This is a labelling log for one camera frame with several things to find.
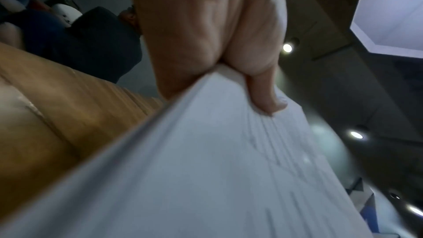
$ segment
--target finger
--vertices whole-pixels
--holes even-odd
[[[287,107],[287,103],[278,100],[275,94],[275,73],[277,64],[271,66],[264,72],[247,76],[247,87],[253,104],[267,114],[273,114]]]

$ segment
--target white paper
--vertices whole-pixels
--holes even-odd
[[[3,238],[371,238],[301,107],[254,110],[220,66],[54,187]]]

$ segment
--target wood grain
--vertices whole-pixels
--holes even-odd
[[[0,44],[0,220],[161,106]]]

